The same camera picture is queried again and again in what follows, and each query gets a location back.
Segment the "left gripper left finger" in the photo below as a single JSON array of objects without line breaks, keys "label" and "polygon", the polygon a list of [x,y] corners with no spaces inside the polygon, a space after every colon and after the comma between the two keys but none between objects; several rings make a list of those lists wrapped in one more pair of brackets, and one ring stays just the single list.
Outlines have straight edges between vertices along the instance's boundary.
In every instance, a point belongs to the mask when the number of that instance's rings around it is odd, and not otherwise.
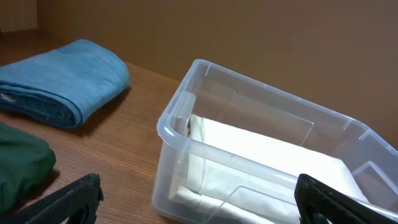
[{"label": "left gripper left finger", "polygon": [[1,219],[1,224],[94,224],[103,201],[98,174],[88,174]]}]

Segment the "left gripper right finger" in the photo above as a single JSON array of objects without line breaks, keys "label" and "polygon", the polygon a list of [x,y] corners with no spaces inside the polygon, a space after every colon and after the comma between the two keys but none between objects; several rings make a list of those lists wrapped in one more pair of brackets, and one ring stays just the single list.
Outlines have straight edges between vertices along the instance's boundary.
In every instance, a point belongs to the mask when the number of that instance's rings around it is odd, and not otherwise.
[{"label": "left gripper right finger", "polygon": [[397,224],[307,174],[299,175],[294,197],[301,224]]}]

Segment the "cream cloth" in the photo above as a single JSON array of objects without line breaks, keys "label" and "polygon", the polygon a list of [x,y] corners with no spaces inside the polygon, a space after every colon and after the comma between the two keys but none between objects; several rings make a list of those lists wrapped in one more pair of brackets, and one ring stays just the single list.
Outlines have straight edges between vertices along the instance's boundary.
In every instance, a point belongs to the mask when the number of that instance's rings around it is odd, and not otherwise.
[{"label": "cream cloth", "polygon": [[[308,174],[343,194],[366,201],[341,159],[295,144],[191,115],[187,136],[286,174]],[[298,223],[294,190],[193,154],[175,169],[169,199],[207,215],[241,223]]]}]

